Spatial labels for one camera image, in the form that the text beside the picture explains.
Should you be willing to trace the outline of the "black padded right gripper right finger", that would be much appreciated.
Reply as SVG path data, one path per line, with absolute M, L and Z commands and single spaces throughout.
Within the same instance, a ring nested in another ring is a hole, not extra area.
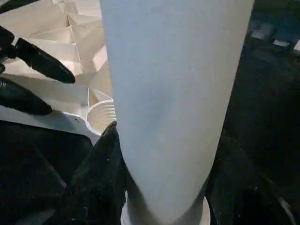
M 268 182 L 239 143 L 222 135 L 208 177 L 212 225 L 298 225 L 300 212 Z

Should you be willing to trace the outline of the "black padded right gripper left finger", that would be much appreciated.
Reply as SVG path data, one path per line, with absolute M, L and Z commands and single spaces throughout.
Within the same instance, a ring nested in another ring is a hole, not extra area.
M 58 209 L 58 223 L 119 225 L 125 192 L 126 168 L 114 121 L 66 186 Z

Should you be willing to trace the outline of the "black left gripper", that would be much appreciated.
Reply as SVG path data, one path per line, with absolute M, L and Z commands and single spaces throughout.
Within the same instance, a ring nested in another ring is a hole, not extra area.
M 36 45 L 19 38 L 12 45 L 15 36 L 4 27 L 0 27 L 0 72 L 5 71 L 3 62 L 16 57 L 30 68 L 48 78 L 62 83 L 75 83 L 75 76 L 58 59 Z M 31 115 L 49 115 L 52 108 L 30 90 L 6 78 L 0 78 L 0 105 Z

